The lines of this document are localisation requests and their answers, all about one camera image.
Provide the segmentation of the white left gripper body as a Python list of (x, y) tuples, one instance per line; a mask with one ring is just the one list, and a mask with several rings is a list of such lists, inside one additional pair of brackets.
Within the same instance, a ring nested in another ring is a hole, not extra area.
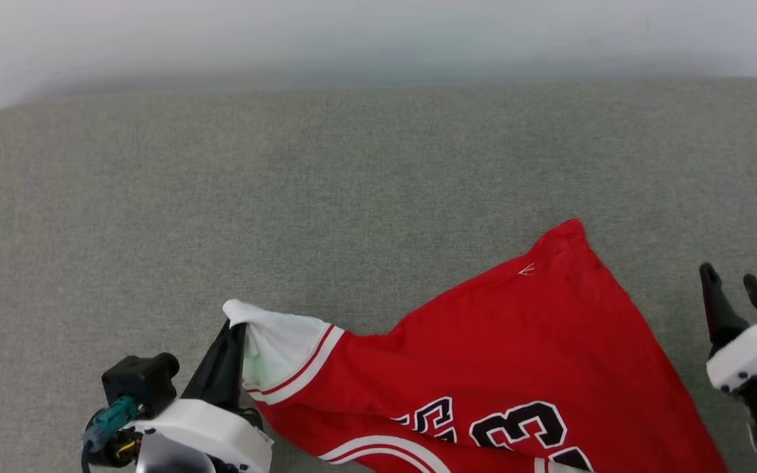
[(138, 472), (216, 472), (216, 461), (240, 472), (267, 472), (273, 441), (239, 414), (202, 400), (172, 401), (153, 419), (131, 427), (142, 433)]

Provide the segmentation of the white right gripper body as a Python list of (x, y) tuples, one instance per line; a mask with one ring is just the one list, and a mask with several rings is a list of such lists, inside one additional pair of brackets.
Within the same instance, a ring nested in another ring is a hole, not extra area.
[(715, 389), (730, 392), (757, 375), (757, 324), (719, 349), (706, 362), (706, 373)]

